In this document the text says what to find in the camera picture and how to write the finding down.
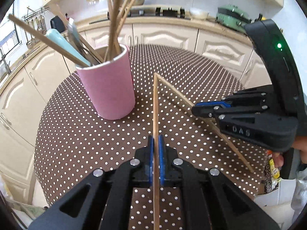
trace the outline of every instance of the kitchen window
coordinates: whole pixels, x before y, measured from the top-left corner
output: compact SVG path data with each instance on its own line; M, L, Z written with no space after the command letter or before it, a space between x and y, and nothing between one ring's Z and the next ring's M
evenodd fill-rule
M14 14L14 3L0 23L0 48L4 54L8 54L20 43L16 25L7 18L8 14Z

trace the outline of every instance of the light blue spatula handle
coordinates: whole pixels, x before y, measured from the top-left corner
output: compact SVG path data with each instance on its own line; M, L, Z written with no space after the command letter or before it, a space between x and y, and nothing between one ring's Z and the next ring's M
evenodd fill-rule
M65 40L65 38L55 28L49 29L46 33L46 37L49 40L52 40L59 47L74 55L76 58L84 62L89 67L91 66L91 63L87 59L85 59L76 49L74 49L73 46L70 45L70 43Z

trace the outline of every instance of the yellow package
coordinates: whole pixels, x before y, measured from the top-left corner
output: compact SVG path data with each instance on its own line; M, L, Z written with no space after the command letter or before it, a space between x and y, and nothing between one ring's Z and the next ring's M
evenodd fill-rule
M279 169L275 168L274 161L272 158L269 160L269 165L270 165L270 170L271 170L271 174L273 178L279 182L280 181Z

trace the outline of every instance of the wooden stick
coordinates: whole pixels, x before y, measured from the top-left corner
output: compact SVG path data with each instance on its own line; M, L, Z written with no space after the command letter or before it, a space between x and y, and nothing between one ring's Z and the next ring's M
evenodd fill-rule
M52 40L48 39L46 36L42 35L40 32L36 31L35 29L31 28L29 25L25 24L23 21L19 20L13 15L9 15L9 19L14 22L16 25L24 29L25 31L29 32L30 34L34 35L34 37L37 37L40 39L41 42L45 43L47 46L53 48L57 52L59 52L61 55L65 56L67 59L71 60L75 64L81 66L81 67L88 67L87 64L85 64L83 61L79 60L77 57L72 55L71 53L67 52L62 47L58 46L56 43L54 43Z
M112 17L113 17L113 5L112 5L112 0L107 0L107 1L108 1L109 17L110 17L110 20L111 20ZM115 46L116 53L119 55L119 54L120 54L120 46L119 46L117 37L114 38L114 46ZM107 55L108 55L108 48L107 48L107 51L106 51L105 56L104 56L104 59L103 59L104 62L106 61L106 58L107 58Z
M126 10L124 17L122 18L122 20L120 21L120 24L119 24L118 27L117 27L117 30L116 30L116 39L117 39L117 37L119 36L120 31L122 30L122 27L123 27L123 25L124 25L124 23L125 23L125 20L126 20L127 16L128 16L129 10L131 9L131 7L132 7L134 1L135 1L135 0L132 0L132 1L130 2L130 4L128 5L128 9ZM107 50L106 50L106 54L105 54L105 56L104 56L104 61L106 61L106 56L108 55L108 51L109 51L109 48L107 48Z
M50 8L50 11L55 15L58 16L62 22L64 23L64 26L67 28L68 20L66 17L62 14L59 5L57 4L51 4L48 5ZM103 63L103 58L94 50L94 48L91 47L91 45L79 34L80 41L85 45L85 47L99 60L100 63Z
M118 15L118 9L122 0L114 0L113 13L111 17L110 33L109 33L109 59L115 57L113 55L114 38L116 37L116 20Z
M155 73L157 78L168 88L170 88L178 97L180 97L189 107L193 107L194 104L188 100L181 92L179 92L175 87L173 87L167 80L165 80L162 76L159 74ZM244 158L242 153L237 149L236 146L228 139L226 135L220 132L220 129L210 120L206 118L202 118L205 123L207 123L213 131L219 135L227 144L228 146L232 149L234 153L237 154L237 156L242 160L242 162L245 164L245 166L250 170L250 172L254 173L254 169L252 166L249 164L249 162Z
M131 0L131 2L129 3L128 8L127 8L127 10L126 10L126 12L124 14L124 17L121 19L121 21L120 21L120 23L119 23L119 25L117 27L116 35L120 34L120 31L122 30L122 27L123 27L123 25L125 23L125 20L126 20L126 18L128 16L128 13L129 13L129 11L130 11L130 9L131 9L131 7L132 7L134 2L135 2L135 0Z
M153 229L159 230L159 103L158 103L158 77L153 75Z
M121 7L121 9L120 9L120 11L119 11L119 14L118 14L118 16L117 16L117 22L118 22L118 24L119 24L119 22L120 22L120 20L121 20L121 18L122 18L122 15L124 14L124 11L125 11L125 8L126 8L126 6L127 6L128 1L129 1L129 0L125 0L125 1L123 2L123 4L122 4L122 7Z

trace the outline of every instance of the green appliance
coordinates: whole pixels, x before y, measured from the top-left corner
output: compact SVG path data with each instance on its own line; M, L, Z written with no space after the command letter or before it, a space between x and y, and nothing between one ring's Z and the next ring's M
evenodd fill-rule
M244 25L251 23L246 12L235 5L218 7L216 22L245 34Z

